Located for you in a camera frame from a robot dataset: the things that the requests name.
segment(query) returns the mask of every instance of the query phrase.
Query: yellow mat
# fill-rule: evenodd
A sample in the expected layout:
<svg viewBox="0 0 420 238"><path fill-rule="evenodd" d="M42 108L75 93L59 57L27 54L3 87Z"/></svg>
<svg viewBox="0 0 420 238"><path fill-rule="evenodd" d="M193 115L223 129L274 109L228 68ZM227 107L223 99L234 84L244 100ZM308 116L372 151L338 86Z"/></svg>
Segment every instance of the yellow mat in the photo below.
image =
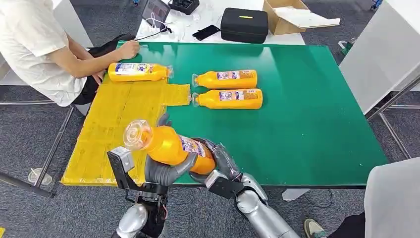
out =
<svg viewBox="0 0 420 238"><path fill-rule="evenodd" d="M155 125L165 106L188 105L190 85L157 82L113 83L107 77L99 87L76 146L61 179L64 185L116 185L106 155L123 145L125 127L134 119ZM137 184L144 182L146 153L133 152L135 168L129 172Z"/></svg>

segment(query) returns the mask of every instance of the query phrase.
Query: smartphone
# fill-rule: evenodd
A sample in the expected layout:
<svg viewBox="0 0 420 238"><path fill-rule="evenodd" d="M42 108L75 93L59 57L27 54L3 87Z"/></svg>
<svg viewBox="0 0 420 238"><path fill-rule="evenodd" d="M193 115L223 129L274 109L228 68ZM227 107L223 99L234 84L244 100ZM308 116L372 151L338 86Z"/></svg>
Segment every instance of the smartphone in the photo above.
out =
<svg viewBox="0 0 420 238"><path fill-rule="evenodd" d="M219 32L220 29L218 27L216 27L215 25L210 25L206 28L204 28L203 30L197 31L196 33L193 34L193 37L197 38L197 40L202 41L205 38L213 35L214 33Z"/></svg>

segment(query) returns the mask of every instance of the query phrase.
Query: bottle label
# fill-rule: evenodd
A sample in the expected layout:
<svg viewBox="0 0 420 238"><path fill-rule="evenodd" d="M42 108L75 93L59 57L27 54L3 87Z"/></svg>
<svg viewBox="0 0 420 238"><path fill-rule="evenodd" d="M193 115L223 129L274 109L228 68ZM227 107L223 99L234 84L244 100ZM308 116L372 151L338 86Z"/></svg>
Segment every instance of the bottle label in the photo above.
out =
<svg viewBox="0 0 420 238"><path fill-rule="evenodd" d="M179 138L181 139L182 149L184 151L196 152L200 156L206 156L206 152L204 151L204 145L202 143L182 135L179 135Z"/></svg>
<svg viewBox="0 0 420 238"><path fill-rule="evenodd" d="M218 80L252 78L250 70L217 72Z"/></svg>
<svg viewBox="0 0 420 238"><path fill-rule="evenodd" d="M115 67L115 74L117 75L139 75L152 71L152 63L117 63Z"/></svg>
<svg viewBox="0 0 420 238"><path fill-rule="evenodd" d="M219 92L219 98L221 101L251 100L258 99L258 93L254 89L238 91L221 91Z"/></svg>

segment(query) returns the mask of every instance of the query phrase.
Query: black pants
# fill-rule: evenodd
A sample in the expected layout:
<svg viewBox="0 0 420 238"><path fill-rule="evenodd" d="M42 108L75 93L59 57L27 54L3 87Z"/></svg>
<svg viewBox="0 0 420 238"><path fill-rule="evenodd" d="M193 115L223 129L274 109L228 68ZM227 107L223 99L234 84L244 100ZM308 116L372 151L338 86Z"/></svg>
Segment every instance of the black pants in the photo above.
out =
<svg viewBox="0 0 420 238"><path fill-rule="evenodd" d="M364 238L365 237L365 213L346 217L328 238Z"/></svg>
<svg viewBox="0 0 420 238"><path fill-rule="evenodd" d="M103 46L90 48L89 53L97 58L110 53L117 47L118 41L129 41L133 40L135 36L132 35L119 35L112 41L107 42ZM73 101L73 104L88 104L93 102L96 96L98 84L92 76L87 77L85 86L79 96Z"/></svg>

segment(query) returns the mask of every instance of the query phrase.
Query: yellow bottle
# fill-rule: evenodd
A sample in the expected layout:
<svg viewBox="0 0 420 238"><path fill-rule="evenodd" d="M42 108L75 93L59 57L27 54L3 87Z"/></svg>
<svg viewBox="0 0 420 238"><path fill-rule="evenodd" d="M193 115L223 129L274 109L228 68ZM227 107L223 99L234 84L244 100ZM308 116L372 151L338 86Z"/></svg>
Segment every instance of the yellow bottle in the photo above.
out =
<svg viewBox="0 0 420 238"><path fill-rule="evenodd" d="M158 81L172 78L173 70L157 63L112 63L108 74L113 82Z"/></svg>
<svg viewBox="0 0 420 238"><path fill-rule="evenodd" d="M170 126L152 127L145 120L132 121L125 129L124 144L130 150L145 150L152 159L167 165L178 165L189 152L196 152L197 161L191 171L206 175L215 168L206 145L178 135Z"/></svg>
<svg viewBox="0 0 420 238"><path fill-rule="evenodd" d="M202 75L193 74L193 86L203 86L209 89L241 89L257 86L257 72L255 70L239 70L214 72Z"/></svg>
<svg viewBox="0 0 420 238"><path fill-rule="evenodd" d="M210 90L203 94L193 93L194 107L210 109L259 109L263 105L260 89Z"/></svg>

